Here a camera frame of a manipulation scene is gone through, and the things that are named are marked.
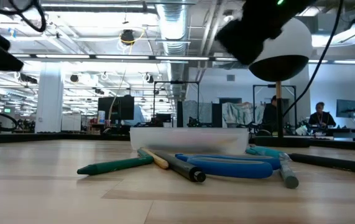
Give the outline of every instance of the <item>table surface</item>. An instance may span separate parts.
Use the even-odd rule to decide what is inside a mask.
[[[280,149],[355,160],[355,151]],[[130,142],[0,144],[0,223],[355,223],[355,173],[291,163],[300,185],[268,179],[187,181],[154,164],[85,177],[95,162],[136,157]]]

